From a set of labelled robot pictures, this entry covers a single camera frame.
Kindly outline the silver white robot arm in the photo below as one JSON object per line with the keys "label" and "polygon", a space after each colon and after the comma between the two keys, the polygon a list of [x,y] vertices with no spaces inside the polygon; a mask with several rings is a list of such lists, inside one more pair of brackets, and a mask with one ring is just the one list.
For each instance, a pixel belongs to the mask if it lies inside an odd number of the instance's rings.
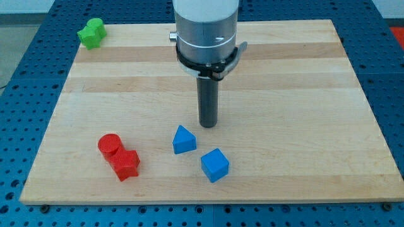
{"label": "silver white robot arm", "polygon": [[177,48],[199,64],[228,58],[235,47],[239,0],[174,0]]}

